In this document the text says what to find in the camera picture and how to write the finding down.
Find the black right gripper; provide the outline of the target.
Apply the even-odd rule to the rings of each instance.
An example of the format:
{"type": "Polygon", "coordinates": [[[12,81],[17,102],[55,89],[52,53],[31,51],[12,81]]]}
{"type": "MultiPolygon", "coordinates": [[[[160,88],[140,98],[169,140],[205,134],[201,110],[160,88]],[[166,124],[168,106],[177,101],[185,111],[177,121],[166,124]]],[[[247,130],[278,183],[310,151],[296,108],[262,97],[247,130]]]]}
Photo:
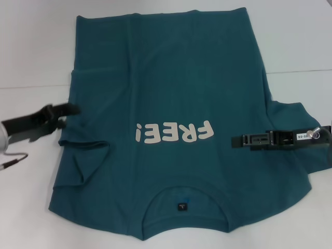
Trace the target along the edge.
{"type": "Polygon", "coordinates": [[[232,148],[248,147],[251,151],[260,151],[272,145],[277,148],[328,147],[331,145],[331,126],[243,134],[231,138],[232,148]]]}

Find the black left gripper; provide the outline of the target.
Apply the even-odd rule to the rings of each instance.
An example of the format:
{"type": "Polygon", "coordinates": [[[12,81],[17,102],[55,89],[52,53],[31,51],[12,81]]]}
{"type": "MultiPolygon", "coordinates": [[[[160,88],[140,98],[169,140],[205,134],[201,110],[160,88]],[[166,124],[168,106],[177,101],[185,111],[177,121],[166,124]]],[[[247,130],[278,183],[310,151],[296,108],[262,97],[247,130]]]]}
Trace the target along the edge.
{"type": "Polygon", "coordinates": [[[9,143],[24,140],[29,140],[31,143],[52,134],[55,130],[66,128],[66,116],[78,114],[80,108],[72,103],[47,105],[33,114],[4,120],[1,124],[7,132],[9,143]]]}

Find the teal blue printed T-shirt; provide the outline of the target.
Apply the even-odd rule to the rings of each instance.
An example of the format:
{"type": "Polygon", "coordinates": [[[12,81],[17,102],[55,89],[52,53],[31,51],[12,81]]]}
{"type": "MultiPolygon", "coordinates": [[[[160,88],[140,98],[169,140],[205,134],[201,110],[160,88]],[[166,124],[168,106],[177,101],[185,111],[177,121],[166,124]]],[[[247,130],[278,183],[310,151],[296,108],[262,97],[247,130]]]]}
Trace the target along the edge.
{"type": "Polygon", "coordinates": [[[64,148],[50,211],[147,240],[231,232],[279,214],[329,169],[328,150],[233,148],[232,138],[319,123],[274,101],[245,8],[76,19],[64,148]]]}

